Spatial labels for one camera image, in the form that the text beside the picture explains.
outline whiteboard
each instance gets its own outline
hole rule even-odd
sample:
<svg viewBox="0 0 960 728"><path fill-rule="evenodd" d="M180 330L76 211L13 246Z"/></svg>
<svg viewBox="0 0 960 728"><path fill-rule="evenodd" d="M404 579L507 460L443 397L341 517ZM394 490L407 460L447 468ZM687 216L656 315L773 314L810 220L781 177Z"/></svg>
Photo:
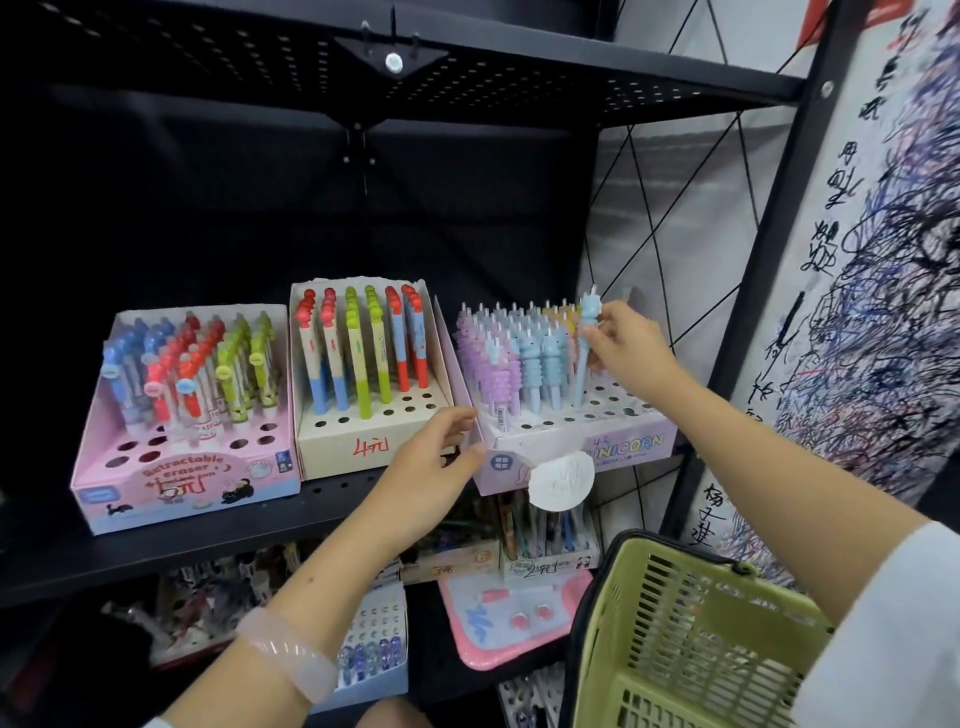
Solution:
<svg viewBox="0 0 960 728"><path fill-rule="evenodd" d="M861 34L731 397L911 505L960 441L958 9ZM709 471L682 539L793 586Z"/></svg>

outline hand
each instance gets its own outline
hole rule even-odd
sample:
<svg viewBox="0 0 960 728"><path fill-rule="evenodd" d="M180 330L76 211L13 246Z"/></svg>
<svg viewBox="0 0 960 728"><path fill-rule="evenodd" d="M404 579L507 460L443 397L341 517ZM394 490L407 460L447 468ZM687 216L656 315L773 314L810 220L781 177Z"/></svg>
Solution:
<svg viewBox="0 0 960 728"><path fill-rule="evenodd" d="M604 303L599 321L599 327L583 327L582 332L590 344L590 368L608 370L628 392L659 408L664 385L684 370L657 322L622 301Z"/></svg>
<svg viewBox="0 0 960 728"><path fill-rule="evenodd" d="M467 481L483 464L483 443L444 466L444 448L460 445L477 416L473 407L437 410L396 452L387 471L360 509L369 528L391 548L391 558L426 536L453 507Z"/></svg>

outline shopping basket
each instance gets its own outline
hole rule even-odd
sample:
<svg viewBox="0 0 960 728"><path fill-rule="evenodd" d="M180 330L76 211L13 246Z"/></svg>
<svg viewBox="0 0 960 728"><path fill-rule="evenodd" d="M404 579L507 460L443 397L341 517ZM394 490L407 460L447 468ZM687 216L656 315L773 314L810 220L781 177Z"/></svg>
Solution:
<svg viewBox="0 0 960 728"><path fill-rule="evenodd" d="M789 728L832 632L747 564L624 531L573 622L560 726Z"/></svg>

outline bracelet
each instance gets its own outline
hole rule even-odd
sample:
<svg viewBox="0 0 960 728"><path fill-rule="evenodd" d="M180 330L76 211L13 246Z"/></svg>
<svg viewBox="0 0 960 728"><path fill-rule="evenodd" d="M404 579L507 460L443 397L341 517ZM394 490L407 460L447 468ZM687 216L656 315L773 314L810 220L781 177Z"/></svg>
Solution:
<svg viewBox="0 0 960 728"><path fill-rule="evenodd" d="M240 620L236 633L290 678L313 705L337 687L337 668L301 640L280 615L256 607Z"/></svg>

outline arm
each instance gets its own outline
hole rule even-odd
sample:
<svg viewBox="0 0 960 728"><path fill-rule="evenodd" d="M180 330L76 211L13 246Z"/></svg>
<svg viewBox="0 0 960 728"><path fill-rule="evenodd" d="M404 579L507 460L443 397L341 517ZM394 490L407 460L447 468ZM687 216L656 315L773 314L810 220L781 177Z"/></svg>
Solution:
<svg viewBox="0 0 960 728"><path fill-rule="evenodd" d="M700 386L660 328L623 302L584 332L609 369L690 440L763 542L839 624L887 556L927 518L751 420Z"/></svg>
<svg viewBox="0 0 960 728"><path fill-rule="evenodd" d="M443 467L442 449L459 445L476 410L448 407L397 452L346 521L276 593L276 612L300 639L336 664L350 622L377 573L446 515L483 447ZM236 640L163 715L174 728L295 728L309 701L244 640Z"/></svg>

